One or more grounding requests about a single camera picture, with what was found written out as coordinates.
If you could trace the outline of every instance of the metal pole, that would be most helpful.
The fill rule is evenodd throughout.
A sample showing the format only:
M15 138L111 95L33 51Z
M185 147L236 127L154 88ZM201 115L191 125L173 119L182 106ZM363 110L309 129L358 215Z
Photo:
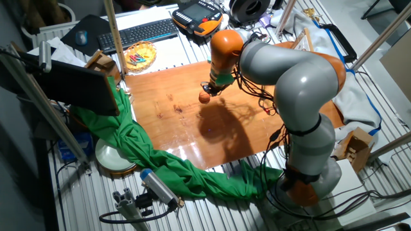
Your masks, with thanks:
M275 30L275 36L277 37L278 40L282 40L283 39L283 30L285 27L285 24L288 21L288 18L290 17L290 14L294 8L295 3L297 2L297 0L289 0L287 5L285 6L284 12L280 18L280 21L278 23L278 27Z
M107 18L109 19L111 34L114 40L114 46L116 47L116 52L118 60L120 62L122 75L127 74L128 68L126 64L126 59L124 57L123 45L121 43L120 32L118 31L116 13L114 12L112 0L104 0L105 11L107 13Z
M12 46L8 46L8 52L15 56L19 56ZM0 61L16 79L17 83L23 88L25 93L33 101L34 105L40 110L43 116L47 119L50 125L54 128L57 134L63 139L75 157L86 167L89 165L89 160L83 149L80 147L73 134L58 117L56 110L50 105L48 98L40 88L37 81L31 74L27 74L21 61L12 58L8 55L0 55Z
M408 142L411 142L411 132L408 132L407 134L393 140L392 142L384 145L380 149L372 152L368 158L367 163L370 164L372 161L377 159L379 156L386 154L387 152L393 150L394 148L398 148L403 144L406 144Z
M368 47L350 69L356 71L374 52L395 32L395 30L411 15L411 2L399 13L398 17L388 26L383 33Z

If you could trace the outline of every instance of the robotic arm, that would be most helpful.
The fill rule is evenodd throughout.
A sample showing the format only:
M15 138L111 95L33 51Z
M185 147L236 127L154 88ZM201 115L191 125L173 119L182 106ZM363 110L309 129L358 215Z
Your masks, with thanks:
M233 30L219 31L211 39L210 82L203 89L211 96L230 83L236 62L244 78L258 85L276 85L274 102L290 134L290 155L277 197L287 206L316 204L329 194L341 177L338 164L329 156L335 133L320 108L335 97L345 82L343 63L332 56L251 42Z

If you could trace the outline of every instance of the wicker basket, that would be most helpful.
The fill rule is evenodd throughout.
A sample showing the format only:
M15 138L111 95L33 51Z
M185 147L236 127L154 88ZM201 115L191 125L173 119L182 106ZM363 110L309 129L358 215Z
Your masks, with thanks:
M130 61L130 55L136 55L138 53L146 61L133 65L128 63ZM157 56L157 49L151 42L138 42L133 46L130 46L126 51L124 51L124 57L127 62L127 68L129 71L138 73L141 72L154 63L155 57Z

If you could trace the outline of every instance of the mouse pad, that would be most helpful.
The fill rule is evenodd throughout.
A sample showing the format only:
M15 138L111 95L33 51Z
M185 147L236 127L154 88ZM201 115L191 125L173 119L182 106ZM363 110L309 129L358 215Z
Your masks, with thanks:
M85 46L76 44L76 33L80 30L87 31L87 44ZM85 55L92 56L100 48L97 36L110 32L108 21L95 15L88 15L78 22L61 41L73 49L83 52Z

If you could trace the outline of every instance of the computer mouse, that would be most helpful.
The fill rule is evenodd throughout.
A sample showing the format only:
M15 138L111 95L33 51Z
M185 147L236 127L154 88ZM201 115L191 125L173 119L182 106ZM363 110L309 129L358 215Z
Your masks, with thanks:
M77 31L76 44L79 46L87 45L87 31Z

